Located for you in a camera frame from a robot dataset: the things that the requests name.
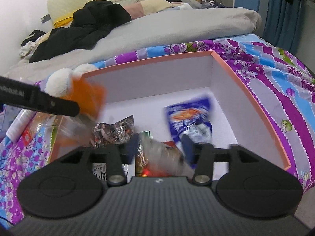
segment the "plush ball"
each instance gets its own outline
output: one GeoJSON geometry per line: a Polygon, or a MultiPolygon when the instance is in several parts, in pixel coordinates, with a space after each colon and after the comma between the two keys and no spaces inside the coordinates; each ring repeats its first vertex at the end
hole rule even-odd
{"type": "Polygon", "coordinates": [[[70,76],[73,71],[63,68],[54,72],[47,81],[45,92],[53,97],[62,97],[67,94],[70,88],[70,76]]]}
{"type": "Polygon", "coordinates": [[[84,73],[87,73],[87,72],[91,72],[91,71],[95,71],[97,70],[98,68],[93,65],[93,64],[82,64],[82,65],[79,65],[76,69],[74,69],[74,73],[76,75],[82,75],[84,73]]]}

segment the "black round disc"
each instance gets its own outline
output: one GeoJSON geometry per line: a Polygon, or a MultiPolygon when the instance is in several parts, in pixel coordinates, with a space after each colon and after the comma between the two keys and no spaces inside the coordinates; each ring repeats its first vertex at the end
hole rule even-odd
{"type": "Polygon", "coordinates": [[[302,197],[298,180],[285,171],[242,169],[225,174],[216,193],[229,209],[253,218],[275,218],[295,210],[302,197]]]}
{"type": "Polygon", "coordinates": [[[90,209],[102,195],[102,184],[86,168],[52,163],[19,185],[17,196],[26,213],[67,218],[90,209]]]}

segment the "blue curtain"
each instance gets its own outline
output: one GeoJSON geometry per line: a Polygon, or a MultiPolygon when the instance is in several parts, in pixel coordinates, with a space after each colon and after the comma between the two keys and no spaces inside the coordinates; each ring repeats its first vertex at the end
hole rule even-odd
{"type": "Polygon", "coordinates": [[[303,1],[269,0],[263,39],[292,54],[297,51],[303,21],[303,1]]]}

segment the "pink pillow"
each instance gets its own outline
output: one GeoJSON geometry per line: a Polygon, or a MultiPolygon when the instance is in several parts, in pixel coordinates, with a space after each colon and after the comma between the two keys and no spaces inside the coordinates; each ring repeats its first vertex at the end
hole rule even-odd
{"type": "Polygon", "coordinates": [[[144,16],[142,5],[139,2],[126,5],[123,8],[130,14],[132,20],[144,16]]]}

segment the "screw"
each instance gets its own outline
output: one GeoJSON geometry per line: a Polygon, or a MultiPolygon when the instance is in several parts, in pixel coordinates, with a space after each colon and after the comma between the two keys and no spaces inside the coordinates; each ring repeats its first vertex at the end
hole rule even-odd
{"type": "Polygon", "coordinates": [[[109,181],[111,181],[114,184],[118,184],[121,183],[124,180],[124,177],[121,175],[112,175],[109,177],[108,179],[109,181]]]}
{"type": "Polygon", "coordinates": [[[207,175],[198,175],[195,176],[195,181],[198,183],[207,183],[210,181],[210,177],[208,177],[207,175]]]}

